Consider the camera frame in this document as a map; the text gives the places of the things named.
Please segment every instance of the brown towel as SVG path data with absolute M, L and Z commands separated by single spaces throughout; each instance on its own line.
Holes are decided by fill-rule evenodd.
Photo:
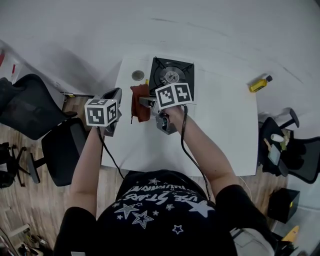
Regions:
M 139 103 L 140 97 L 149 97 L 148 84 L 140 84 L 138 86 L 131 86 L 132 103 L 131 103 L 131 124 L 133 117 L 137 117 L 139 123 L 148 121 L 150 119 L 150 108 Z

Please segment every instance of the wooden floor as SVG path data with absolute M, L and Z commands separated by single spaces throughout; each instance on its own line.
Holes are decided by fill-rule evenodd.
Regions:
M 78 116 L 85 124 L 84 104 L 86 98 L 70 98 L 64 105 L 64 111 L 78 112 Z M 3 124 L 0 124 L 0 143 L 9 142 L 20 147 L 27 147 L 27 152 L 22 154 L 20 165 L 27 168 L 27 154 L 33 153 L 35 159 L 41 158 L 41 139 L 34 141 Z M 51 247 L 54 246 L 59 232 L 62 218 L 67 209 L 69 186 L 57 187 L 53 183 L 46 165 L 38 168 L 41 183 L 35 184 L 32 179 L 21 173 L 25 187 L 20 187 L 18 180 L 9 188 L 0 189 L 0 227 L 8 233 L 24 224 L 29 224 L 35 235 L 48 240 Z M 192 177 L 202 188 L 205 182 L 202 177 Z M 269 173 L 257 171 L 255 176 L 243 177 L 251 189 L 252 201 L 256 207 L 266 215 L 269 195 L 273 190 L 287 186 L 287 179 L 275 177 Z M 244 183 L 239 180 L 245 191 L 248 191 Z M 115 168 L 102 167 L 99 173 L 99 185 L 97 196 L 97 215 L 99 216 L 106 207 L 115 201 L 117 192 L 122 183 L 122 178 Z M 5 212 L 1 209 L 10 207 Z M 13 245 L 17 245 L 23 236 L 17 235 L 11 239 Z

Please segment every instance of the white table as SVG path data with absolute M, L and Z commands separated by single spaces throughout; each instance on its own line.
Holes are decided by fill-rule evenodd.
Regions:
M 141 172 L 168 169 L 188 176 L 201 176 L 183 152 L 179 133 L 166 135 L 157 129 L 155 119 L 139 123 L 134 117 L 130 124 L 130 86 L 143 84 L 145 78 L 149 78 L 148 69 L 147 60 L 122 60 L 115 85 L 122 89 L 122 117 L 114 137 L 105 137 L 106 146 L 121 169 Z M 147 74 L 141 82 L 132 79 L 135 70 Z M 195 83 L 196 106 L 192 118 L 225 153 L 237 176 L 255 175 L 258 155 L 256 95 L 249 92 L 245 83 L 229 77 L 204 69 L 197 70 L 196 75 L 201 79 Z M 105 150 L 102 165 L 115 167 Z

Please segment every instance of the black t-shirt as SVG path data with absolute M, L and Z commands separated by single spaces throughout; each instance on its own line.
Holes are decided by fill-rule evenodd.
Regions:
M 266 218 L 241 186 L 225 187 L 214 205 L 195 182 L 181 173 L 131 172 L 125 177 L 116 201 L 98 220 L 79 207 L 66 211 L 54 255 L 134 251 L 237 255 L 230 234 L 233 228 L 255 229 L 276 247 Z

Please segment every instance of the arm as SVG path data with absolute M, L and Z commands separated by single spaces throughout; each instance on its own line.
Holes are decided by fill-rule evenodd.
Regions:
M 165 112 L 169 115 L 170 122 L 181 134 L 184 120 L 182 108 L 180 106 L 170 107 L 165 109 Z M 189 116 L 186 120 L 184 141 L 210 182 L 214 197 L 223 188 L 238 184 L 238 178 L 225 154 Z
M 69 195 L 69 207 L 97 213 L 97 190 L 102 143 L 96 127 L 92 127 L 75 167 Z

